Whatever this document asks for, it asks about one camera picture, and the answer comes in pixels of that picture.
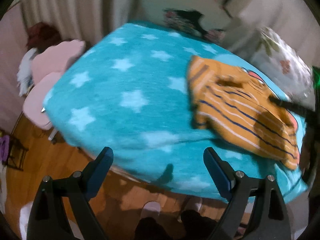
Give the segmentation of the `mustard striped small sweater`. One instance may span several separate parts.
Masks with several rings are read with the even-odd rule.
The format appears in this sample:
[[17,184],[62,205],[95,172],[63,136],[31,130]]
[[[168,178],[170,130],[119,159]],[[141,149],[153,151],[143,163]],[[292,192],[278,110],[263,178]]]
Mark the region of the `mustard striped small sweater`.
[[212,129],[230,144],[295,170],[300,161],[298,125],[251,71],[194,55],[188,89],[198,129]]

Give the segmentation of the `pink slipper right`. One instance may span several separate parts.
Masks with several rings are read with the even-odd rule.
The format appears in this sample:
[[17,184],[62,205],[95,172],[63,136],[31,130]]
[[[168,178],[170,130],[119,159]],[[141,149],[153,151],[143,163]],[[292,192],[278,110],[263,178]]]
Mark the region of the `pink slipper right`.
[[201,209],[201,206],[202,206],[202,202],[203,202],[203,199],[201,197],[196,197],[196,196],[189,196],[187,198],[185,198],[182,206],[181,206],[181,209],[179,211],[179,215],[177,217],[177,221],[179,223],[182,222],[181,220],[181,214],[183,211],[186,211],[186,210],[194,210],[196,212],[199,212],[200,209]]

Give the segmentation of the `pink slipper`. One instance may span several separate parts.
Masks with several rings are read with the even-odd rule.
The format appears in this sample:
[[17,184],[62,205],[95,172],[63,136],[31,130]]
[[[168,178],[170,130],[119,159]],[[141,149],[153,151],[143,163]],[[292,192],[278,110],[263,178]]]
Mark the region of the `pink slipper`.
[[159,215],[161,213],[161,205],[159,202],[151,201],[147,202],[140,213],[140,219],[143,218],[153,218],[157,220],[159,218]]
[[202,206],[202,202],[203,202],[203,199],[201,197],[196,197],[196,196],[189,196],[187,198],[185,198],[182,206],[181,206],[181,209],[179,211],[179,215],[177,217],[177,221],[179,223],[182,222],[181,220],[181,214],[183,211],[186,211],[186,210],[194,210],[196,212],[199,212],[200,209],[201,209],[201,206]]

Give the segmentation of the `pink slipper left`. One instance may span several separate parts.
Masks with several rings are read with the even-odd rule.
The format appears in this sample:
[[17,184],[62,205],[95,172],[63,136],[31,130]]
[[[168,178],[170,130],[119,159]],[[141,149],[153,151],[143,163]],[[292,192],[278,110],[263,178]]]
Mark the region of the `pink slipper left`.
[[147,202],[140,213],[140,219],[143,218],[153,218],[157,220],[159,218],[159,215],[161,213],[161,205],[159,202],[151,201]]

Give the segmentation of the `white floral pillow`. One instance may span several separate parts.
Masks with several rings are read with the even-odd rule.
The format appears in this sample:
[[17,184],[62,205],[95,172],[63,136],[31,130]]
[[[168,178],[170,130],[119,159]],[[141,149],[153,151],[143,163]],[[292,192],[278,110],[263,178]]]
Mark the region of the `white floral pillow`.
[[315,109],[312,69],[269,27],[258,30],[250,63],[273,81],[293,102]]

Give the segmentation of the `turquoise star cartoon blanket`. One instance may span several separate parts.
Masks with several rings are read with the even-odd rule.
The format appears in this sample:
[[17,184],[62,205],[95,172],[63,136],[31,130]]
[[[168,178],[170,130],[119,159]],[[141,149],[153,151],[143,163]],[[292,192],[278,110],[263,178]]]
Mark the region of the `turquoise star cartoon blanket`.
[[242,67],[280,98],[286,96],[257,68],[220,46],[134,22],[84,53],[40,106],[69,145],[92,157],[108,146],[116,167],[174,193],[220,198],[203,163],[208,147],[250,177],[273,175],[286,202],[306,191],[300,170],[192,127],[186,73],[193,55]]

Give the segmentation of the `pink cloud chair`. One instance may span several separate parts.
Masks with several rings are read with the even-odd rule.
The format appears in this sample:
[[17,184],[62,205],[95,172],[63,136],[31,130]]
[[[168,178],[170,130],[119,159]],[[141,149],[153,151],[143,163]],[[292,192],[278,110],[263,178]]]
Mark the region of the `pink cloud chair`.
[[38,128],[52,131],[48,137],[52,144],[56,143],[57,129],[46,114],[44,99],[65,71],[84,53],[85,48],[84,41],[63,41],[47,48],[31,61],[34,87],[25,98],[22,112]]

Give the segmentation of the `dark red cloth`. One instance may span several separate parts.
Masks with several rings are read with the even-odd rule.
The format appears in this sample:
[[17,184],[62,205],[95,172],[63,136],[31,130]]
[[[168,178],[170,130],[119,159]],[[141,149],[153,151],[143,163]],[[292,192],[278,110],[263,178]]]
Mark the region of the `dark red cloth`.
[[44,22],[39,22],[27,29],[27,48],[36,48],[40,52],[62,42],[59,31]]

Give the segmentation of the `cream pillow with black print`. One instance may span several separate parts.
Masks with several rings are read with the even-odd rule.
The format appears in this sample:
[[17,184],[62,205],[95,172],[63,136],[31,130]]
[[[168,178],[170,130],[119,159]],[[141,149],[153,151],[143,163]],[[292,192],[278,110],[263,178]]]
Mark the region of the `cream pillow with black print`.
[[138,0],[146,21],[219,44],[246,0]]

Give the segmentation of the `beige curtain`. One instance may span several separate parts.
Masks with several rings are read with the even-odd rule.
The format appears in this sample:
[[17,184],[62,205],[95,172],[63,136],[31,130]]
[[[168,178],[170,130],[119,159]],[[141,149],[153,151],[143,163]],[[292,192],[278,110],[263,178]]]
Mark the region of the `beige curtain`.
[[98,43],[129,19],[134,0],[20,0],[27,27],[54,26],[64,39]]

